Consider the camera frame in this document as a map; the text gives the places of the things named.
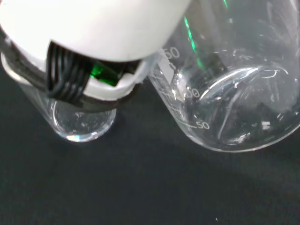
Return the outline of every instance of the glass beaker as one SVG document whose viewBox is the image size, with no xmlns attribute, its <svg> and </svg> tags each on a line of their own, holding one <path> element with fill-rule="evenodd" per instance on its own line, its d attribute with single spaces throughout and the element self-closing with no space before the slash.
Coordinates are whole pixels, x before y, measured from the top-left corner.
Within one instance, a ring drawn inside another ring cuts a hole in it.
<svg viewBox="0 0 300 225">
<path fill-rule="evenodd" d="M 299 21 L 297 0 L 192 1 L 149 76 L 191 140 L 242 152 L 300 126 Z"/>
<path fill-rule="evenodd" d="M 1 54 L 1 59 L 6 73 L 19 84 L 29 100 L 62 138 L 72 142 L 88 142 L 99 138 L 112 126 L 116 109 L 100 113 L 87 113 L 71 104 L 50 99 L 45 93 L 15 73 L 10 68 L 4 54 Z"/>
</svg>

